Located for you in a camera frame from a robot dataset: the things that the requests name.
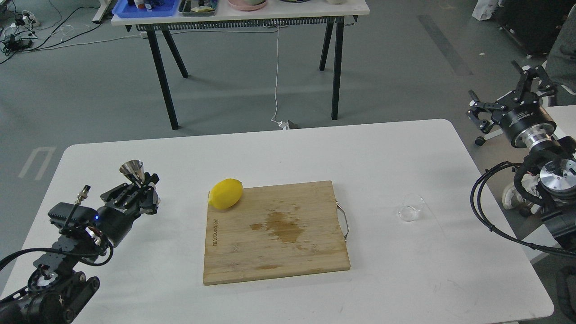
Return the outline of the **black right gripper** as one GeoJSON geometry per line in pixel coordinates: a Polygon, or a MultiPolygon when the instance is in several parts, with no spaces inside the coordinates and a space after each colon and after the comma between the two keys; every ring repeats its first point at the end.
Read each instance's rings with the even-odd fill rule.
{"type": "Polygon", "coordinates": [[[521,67],[516,61],[511,61],[511,64],[520,74],[517,86],[512,91],[513,99],[500,98],[495,103],[486,103],[480,101],[473,90],[469,90],[472,101],[466,115],[479,131],[488,134],[496,122],[480,119],[479,115],[502,112],[498,125],[512,147],[543,149],[545,142],[553,141],[556,123],[542,106],[554,103],[556,86],[541,64],[535,67],[521,67]],[[529,93],[535,98],[528,99],[529,93]]]}

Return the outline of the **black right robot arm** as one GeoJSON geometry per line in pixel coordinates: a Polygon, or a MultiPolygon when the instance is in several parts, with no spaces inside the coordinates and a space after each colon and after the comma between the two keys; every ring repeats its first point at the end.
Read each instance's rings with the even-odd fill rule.
{"type": "Polygon", "coordinates": [[[516,88],[493,103],[480,101],[469,91],[472,101],[467,117],[483,133],[475,140],[483,145],[492,128],[508,138],[514,148],[528,150],[522,163],[501,162],[485,170],[470,194],[472,211],[489,231],[530,250],[568,258],[575,257],[575,140],[554,136],[556,123],[543,108],[541,99],[556,94],[556,87],[541,65],[512,65],[520,74],[516,88]],[[484,215],[481,196],[488,180],[498,172],[512,168],[513,198],[519,203],[539,207],[540,219],[558,247],[549,247],[513,238],[498,229],[484,215]]]}

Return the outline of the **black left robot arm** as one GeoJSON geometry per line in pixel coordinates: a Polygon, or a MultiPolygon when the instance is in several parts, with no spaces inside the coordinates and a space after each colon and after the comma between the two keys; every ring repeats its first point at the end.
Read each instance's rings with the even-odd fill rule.
{"type": "Polygon", "coordinates": [[[141,215],[154,215],[160,199],[157,174],[130,172],[129,183],[103,193],[103,207],[83,207],[89,186],[75,203],[58,203],[48,213],[59,238],[50,248],[29,248],[1,260],[1,267],[31,252],[42,255],[25,287],[1,300],[3,324],[70,324],[98,291],[98,277],[75,271],[78,263],[103,266],[141,215]]]}

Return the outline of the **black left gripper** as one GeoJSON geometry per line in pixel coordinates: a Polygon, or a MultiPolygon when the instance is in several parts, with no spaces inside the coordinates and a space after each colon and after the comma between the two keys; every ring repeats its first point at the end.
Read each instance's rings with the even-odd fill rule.
{"type": "Polygon", "coordinates": [[[97,209],[93,223],[117,248],[132,228],[136,219],[143,215],[155,215],[160,197],[156,184],[157,174],[144,173],[146,186],[122,183],[100,195],[103,207],[97,209]]]}

